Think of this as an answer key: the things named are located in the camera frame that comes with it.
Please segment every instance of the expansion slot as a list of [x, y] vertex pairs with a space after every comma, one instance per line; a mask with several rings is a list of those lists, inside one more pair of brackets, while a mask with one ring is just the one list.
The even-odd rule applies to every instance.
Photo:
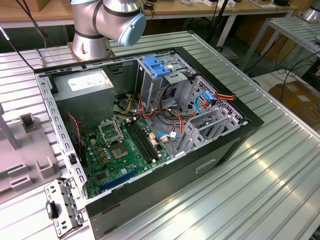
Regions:
[[132, 178], [134, 175], [136, 175], [136, 172], [139, 170], [139, 167], [137, 167], [135, 170], [127, 173], [126, 175], [123, 175], [111, 182], [108, 182], [106, 183], [105, 185], [102, 185], [99, 189], [100, 189], [100, 192], [103, 191], [103, 190], [106, 190], [106, 189], [109, 189], [109, 188], [112, 188], [113, 186], [125, 181], [125, 180], [128, 180], [130, 178]]
[[148, 164], [159, 159], [158, 154], [136, 122], [127, 123], [125, 128]]

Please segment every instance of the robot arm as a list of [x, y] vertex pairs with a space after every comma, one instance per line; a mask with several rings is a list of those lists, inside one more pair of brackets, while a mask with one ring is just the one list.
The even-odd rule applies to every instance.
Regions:
[[139, 0], [72, 0], [73, 54], [80, 60], [109, 57], [108, 39], [134, 45], [146, 27]]
[[301, 17], [309, 23], [320, 22], [320, 0], [314, 0]]

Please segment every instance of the blue drive latch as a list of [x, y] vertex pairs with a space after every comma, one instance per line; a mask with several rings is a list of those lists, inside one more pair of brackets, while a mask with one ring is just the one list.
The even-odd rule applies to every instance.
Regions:
[[155, 56], [144, 57], [143, 62], [156, 78], [171, 74]]

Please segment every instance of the cardboard box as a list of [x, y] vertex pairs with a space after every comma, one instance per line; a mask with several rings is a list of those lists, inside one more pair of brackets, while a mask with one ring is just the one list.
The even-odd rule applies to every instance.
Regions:
[[[49, 1], [50, 0], [25, 0], [31, 12], [40, 12]], [[21, 9], [21, 6], [15, 0], [0, 0], [0, 5]]]
[[[282, 87], [283, 83], [277, 84], [269, 90], [269, 93], [279, 100]], [[300, 81], [287, 82], [281, 103], [314, 130], [320, 129], [320, 97], [303, 83]]]

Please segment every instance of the ram slot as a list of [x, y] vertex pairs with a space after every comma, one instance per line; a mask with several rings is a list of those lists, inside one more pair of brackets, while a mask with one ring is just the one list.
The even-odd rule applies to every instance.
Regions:
[[140, 150], [141, 154], [145, 158], [147, 163], [152, 163], [153, 159], [158, 159], [158, 155], [151, 146], [151, 143], [147, 140], [142, 130], [137, 126], [135, 122], [126, 125], [126, 129], [132, 137], [134, 143]]
[[140, 127], [137, 124], [133, 125], [133, 128], [135, 128], [136, 132], [139, 134], [140, 136], [140, 140], [142, 140], [145, 144], [145, 147], [147, 148], [149, 154], [152, 156], [153, 159], [158, 159], [158, 154], [156, 153], [154, 147], [151, 145], [151, 143], [149, 142], [149, 140], [146, 138], [145, 134], [142, 132], [142, 130], [140, 129]]

